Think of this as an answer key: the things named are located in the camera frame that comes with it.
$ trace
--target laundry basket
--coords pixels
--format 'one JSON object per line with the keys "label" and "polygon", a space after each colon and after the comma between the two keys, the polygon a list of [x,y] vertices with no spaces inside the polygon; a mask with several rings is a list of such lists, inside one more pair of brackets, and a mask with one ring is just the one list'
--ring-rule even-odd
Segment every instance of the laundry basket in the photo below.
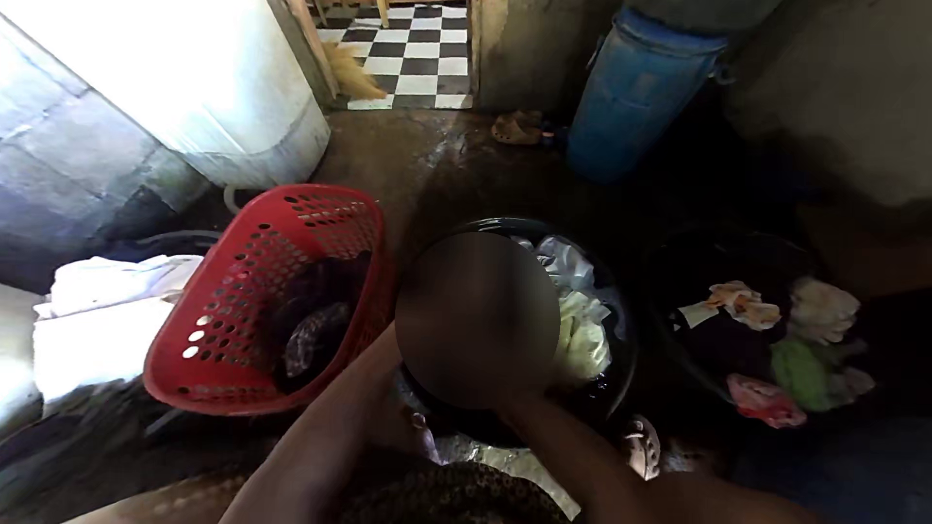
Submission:
{"label": "laundry basket", "polygon": [[[257,415],[309,403],[391,320],[393,267],[382,214],[338,186],[279,186],[247,204],[204,258],[145,358],[158,400],[210,415]],[[363,291],[333,361],[286,394],[272,378],[282,348],[256,334],[285,285],[308,263],[371,251]]]}

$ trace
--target forearm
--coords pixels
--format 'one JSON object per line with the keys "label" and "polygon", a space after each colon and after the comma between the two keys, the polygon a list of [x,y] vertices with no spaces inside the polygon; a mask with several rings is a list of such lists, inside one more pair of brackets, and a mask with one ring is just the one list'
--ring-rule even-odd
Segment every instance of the forearm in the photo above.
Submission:
{"label": "forearm", "polygon": [[591,522],[653,522],[647,483],[592,428],[542,397],[515,398],[499,414]]}
{"label": "forearm", "polygon": [[307,524],[346,484],[365,426],[392,385],[401,355],[391,325],[321,393],[281,438],[222,524]]}

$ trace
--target leg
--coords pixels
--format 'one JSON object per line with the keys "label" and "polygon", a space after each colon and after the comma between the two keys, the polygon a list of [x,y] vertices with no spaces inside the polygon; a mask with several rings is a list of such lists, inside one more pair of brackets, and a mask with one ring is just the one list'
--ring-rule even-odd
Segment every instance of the leg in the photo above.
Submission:
{"label": "leg", "polygon": [[389,28],[389,0],[378,1],[378,16],[382,19],[382,27]]}

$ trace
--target blue barrel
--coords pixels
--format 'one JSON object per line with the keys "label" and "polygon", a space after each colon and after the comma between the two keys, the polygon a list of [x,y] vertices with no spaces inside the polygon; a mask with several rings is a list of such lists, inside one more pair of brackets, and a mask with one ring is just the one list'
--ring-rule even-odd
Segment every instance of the blue barrel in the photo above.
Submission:
{"label": "blue barrel", "polygon": [[627,7],[618,11],[569,130],[572,170],[606,184],[634,169],[727,43],[679,33]]}

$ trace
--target checkered floor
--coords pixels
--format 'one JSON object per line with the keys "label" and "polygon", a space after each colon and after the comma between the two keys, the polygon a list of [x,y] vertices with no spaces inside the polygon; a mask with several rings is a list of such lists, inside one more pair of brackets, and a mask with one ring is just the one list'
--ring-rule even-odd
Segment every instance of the checkered floor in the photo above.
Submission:
{"label": "checkered floor", "polygon": [[376,7],[334,6],[326,18],[325,28],[315,19],[321,40],[352,48],[389,94],[383,100],[346,100],[348,109],[473,106],[465,2],[389,7],[388,29]]}

